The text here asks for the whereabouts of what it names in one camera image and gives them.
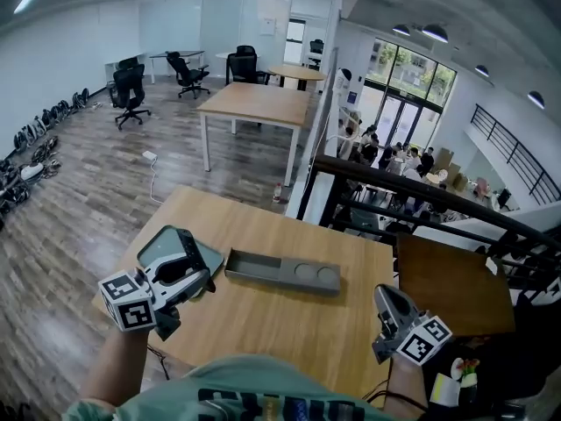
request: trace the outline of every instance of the glass wall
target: glass wall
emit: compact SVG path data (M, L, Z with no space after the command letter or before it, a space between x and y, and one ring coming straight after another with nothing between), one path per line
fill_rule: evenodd
M400 141L426 148L455 78L443 64L376 39L359 101L365 128L377 125L381 145Z
M387 79L392 70L397 46L384 40L376 39L370 57L370 64L366 79L380 84L387 84Z

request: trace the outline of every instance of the floor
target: floor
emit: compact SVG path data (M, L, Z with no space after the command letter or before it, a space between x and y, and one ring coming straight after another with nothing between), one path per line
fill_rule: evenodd
M205 80L212 93L224 80ZM105 92L89 107L57 126L58 175L32 187L29 200L5 218L0 232L0 400L31 404L37 419L56 419L77 391L110 324L90 301L97 281L114 271L119 256L158 204L150 199L153 173L141 154L158 155L153 185L164 200L185 184L260 208L282 212L273 190L282 182L291 131L279 127L209 120L212 170L202 167L199 118L195 108L208 96L182 99L175 81L145 81L153 114L143 125L130 121L119 132ZM94 110L94 102L103 106ZM300 162L318 98L310 102L295 169ZM31 157L16 156L17 164ZM188 367L166 359L171 375ZM163 380L159 362L149 354L144 385Z

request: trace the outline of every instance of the black office chair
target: black office chair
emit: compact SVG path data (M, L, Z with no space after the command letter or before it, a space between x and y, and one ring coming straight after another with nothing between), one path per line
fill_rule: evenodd
M230 53L226 61L228 72L231 70L234 82L250 82L251 84L269 83L269 74L257 70L257 54ZM230 83L230 73L226 74L226 84Z
M169 62L169 65L172 66L175 70L175 79L177 80L177 83L183 87L182 91L177 94L179 98L181 98L182 94L184 94L185 92L189 92L190 90L193 91L193 97L195 98L195 100L196 90L206 90L210 95L210 90L205 89L204 87L201 87L199 84L197 84L199 81L202 81L205 76L209 75L209 72L206 72L204 70L209 66L208 64L198 68L197 70L189 70L187 64L185 63L185 60L180 57L179 52L168 53L167 62Z
M253 48L252 46L237 46L236 54L238 56L246 56L248 54L256 54L256 53L255 53L255 48Z
M138 114L147 113L151 115L149 110L135 111L136 108L144 101L145 92L142 89L142 76L144 75L144 64L139 64L131 68L118 70L113 74L115 86L109 86L109 93L113 106L124 108L123 115L115 117L117 128L121 131L121 125L129 118L136 118L138 124L142 125L142 118ZM131 89L134 91L134 97L131 98Z
M138 57L134 56L126 60L122 60L117 64L117 70L126 70L127 68L133 68L138 65Z
M323 54L323 41L321 39L311 40L309 42L309 52Z

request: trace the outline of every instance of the power strip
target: power strip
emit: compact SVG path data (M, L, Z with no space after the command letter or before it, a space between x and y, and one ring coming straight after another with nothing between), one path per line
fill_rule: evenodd
M144 151L144 152L142 153L142 155L143 155L145 158L147 158L150 162L155 161L156 159L158 159L158 155L157 155L157 154L154 154L154 153L152 153L151 151L148 151L148 150Z

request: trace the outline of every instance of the cable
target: cable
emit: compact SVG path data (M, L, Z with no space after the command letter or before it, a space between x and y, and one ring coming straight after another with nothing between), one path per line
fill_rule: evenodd
M414 405L417 409L422 410L422 411L428 411L429 409L427 407L425 407L424 405L418 403L417 401L415 401L414 399L411 399L408 396L404 396L404 395L400 395L399 393L394 393L393 391L387 391L385 389L379 391L378 393L376 393L374 396L371 396L367 402L371 403L374 399L376 399L377 397L380 396L390 396L390 397L394 397L396 399L401 399L402 401L405 401L406 403L410 403L411 405Z
M164 370L164 375L166 375L166 380L169 381L169 374L167 373L166 364L164 363L164 359L166 358L166 356L164 354L162 354L160 351L156 351L150 345L148 345L148 351L150 351L152 354L154 354L158 358L158 360L160 361L160 365L161 365L162 369Z
M156 164L156 161L158 160L158 156L156 156L156 158L152 161L152 165L150 166L150 169L154 172L153 176L152 176L152 183L150 184L150 199L152 201L155 201L156 203L160 203L163 204L163 201L157 200L156 198L153 197L153 187L154 187L154 180L156 179L156 170L154 170L154 165Z
M370 390L368 393L366 393L364 396L362 396L362 398L363 398L363 399L368 399L368 397L369 397L374 391L376 391L376 390L380 387L380 385L386 383L387 381L389 381L389 379L386 379L385 381L380 382L378 385L376 385L376 386L374 387L373 390Z

